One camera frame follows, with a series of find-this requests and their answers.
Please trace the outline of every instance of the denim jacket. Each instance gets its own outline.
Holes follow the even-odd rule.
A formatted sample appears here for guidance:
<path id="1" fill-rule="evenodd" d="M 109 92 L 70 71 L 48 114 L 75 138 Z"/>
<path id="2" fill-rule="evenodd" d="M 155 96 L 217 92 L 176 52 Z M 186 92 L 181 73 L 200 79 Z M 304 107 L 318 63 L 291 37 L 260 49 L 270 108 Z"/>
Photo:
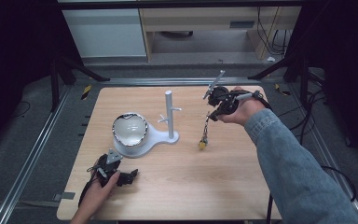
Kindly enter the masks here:
<path id="1" fill-rule="evenodd" d="M 244 125 L 285 224 L 358 223 L 350 198 L 269 109 Z"/>

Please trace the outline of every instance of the wooden table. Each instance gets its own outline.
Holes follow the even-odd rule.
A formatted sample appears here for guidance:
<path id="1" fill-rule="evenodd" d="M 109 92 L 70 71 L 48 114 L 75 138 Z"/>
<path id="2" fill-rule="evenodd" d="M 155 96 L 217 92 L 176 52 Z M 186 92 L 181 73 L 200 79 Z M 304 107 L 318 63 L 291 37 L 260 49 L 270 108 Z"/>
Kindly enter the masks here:
<path id="1" fill-rule="evenodd" d="M 243 87 L 254 91 L 260 87 Z M 132 185 L 115 188 L 95 215 L 110 220 L 245 220 L 265 219 L 269 189 L 261 173 L 255 145 L 236 124 L 210 120 L 208 146 L 198 143 L 205 116 L 213 107 L 202 96 L 207 87 L 136 87 L 101 90 L 65 192 L 76 194 L 62 199 L 57 217 L 71 219 L 90 173 L 86 170 L 109 148 L 113 148 L 112 124 L 121 114 L 137 112 L 160 131 L 166 115 L 165 91 L 172 91 L 173 127 L 179 132 L 174 145 L 157 145 L 138 159 L 124 158 L 121 172 L 139 169 Z M 272 218 L 280 219 L 275 205 Z"/>

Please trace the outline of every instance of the white base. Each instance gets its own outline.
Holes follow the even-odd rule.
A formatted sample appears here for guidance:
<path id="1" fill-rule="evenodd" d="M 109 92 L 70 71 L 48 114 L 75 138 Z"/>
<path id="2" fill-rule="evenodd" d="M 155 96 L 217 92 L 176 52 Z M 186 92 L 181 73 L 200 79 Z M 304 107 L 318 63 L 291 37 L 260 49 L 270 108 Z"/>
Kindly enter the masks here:
<path id="1" fill-rule="evenodd" d="M 179 140 L 179 133 L 173 132 L 173 138 L 169 137 L 169 132 L 160 132 L 150 123 L 147 123 L 148 134 L 145 142 L 141 146 L 124 147 L 116 138 L 114 138 L 115 148 L 118 153 L 127 158 L 139 158 L 149 152 L 154 146 L 158 144 L 174 144 Z"/>

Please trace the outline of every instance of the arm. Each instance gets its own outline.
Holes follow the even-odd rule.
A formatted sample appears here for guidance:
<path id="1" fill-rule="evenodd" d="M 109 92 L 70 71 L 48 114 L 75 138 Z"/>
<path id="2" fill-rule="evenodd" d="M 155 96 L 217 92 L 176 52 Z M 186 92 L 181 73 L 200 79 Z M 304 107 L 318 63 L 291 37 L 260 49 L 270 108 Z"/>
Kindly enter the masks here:
<path id="1" fill-rule="evenodd" d="M 77 209 L 71 224 L 84 224 L 88 223 L 92 216 L 103 205 L 103 202 L 111 195 L 111 191 L 118 181 L 120 172 L 115 172 L 109 179 L 109 182 L 102 188 L 98 180 L 94 180 L 89 186 L 83 201 Z"/>
<path id="2" fill-rule="evenodd" d="M 244 126 L 285 223 L 358 223 L 350 199 L 278 117 L 255 99 L 223 122 Z"/>

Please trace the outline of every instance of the hand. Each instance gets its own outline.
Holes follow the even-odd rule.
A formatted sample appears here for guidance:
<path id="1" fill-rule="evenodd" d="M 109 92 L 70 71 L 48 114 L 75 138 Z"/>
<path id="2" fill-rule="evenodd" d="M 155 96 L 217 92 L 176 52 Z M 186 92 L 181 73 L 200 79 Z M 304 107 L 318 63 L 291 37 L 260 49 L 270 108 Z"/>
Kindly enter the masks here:
<path id="1" fill-rule="evenodd" d="M 236 87 L 234 91 L 243 91 L 243 89 Z M 241 100 L 234 113 L 230 115 L 219 115 L 217 118 L 225 123 L 237 123 L 243 126 L 253 114 L 264 108 L 266 107 L 260 101 L 252 97 L 250 99 Z"/>
<path id="2" fill-rule="evenodd" d="M 95 179 L 89 186 L 80 207 L 77 209 L 71 223 L 88 223 L 91 217 L 100 209 L 104 201 L 113 195 L 112 189 L 118 181 L 120 171 L 115 172 L 104 187 Z"/>

